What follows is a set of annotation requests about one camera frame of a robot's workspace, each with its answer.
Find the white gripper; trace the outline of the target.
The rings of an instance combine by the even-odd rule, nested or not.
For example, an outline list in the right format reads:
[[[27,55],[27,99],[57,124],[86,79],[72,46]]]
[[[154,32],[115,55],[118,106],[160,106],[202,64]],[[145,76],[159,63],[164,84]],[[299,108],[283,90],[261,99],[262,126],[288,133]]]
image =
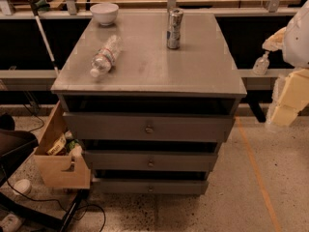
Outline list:
[[[309,70],[295,69],[280,75],[273,87],[272,103],[267,111],[270,128],[288,127],[309,104]]]

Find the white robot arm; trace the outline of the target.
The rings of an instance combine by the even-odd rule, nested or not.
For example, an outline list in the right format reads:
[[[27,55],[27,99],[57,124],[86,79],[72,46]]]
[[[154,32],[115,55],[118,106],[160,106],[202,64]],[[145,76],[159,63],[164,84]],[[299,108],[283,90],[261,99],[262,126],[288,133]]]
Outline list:
[[[276,80],[267,123],[287,127],[309,103],[309,1],[298,10],[288,25],[262,44],[268,51],[281,49],[283,60],[295,69]]]

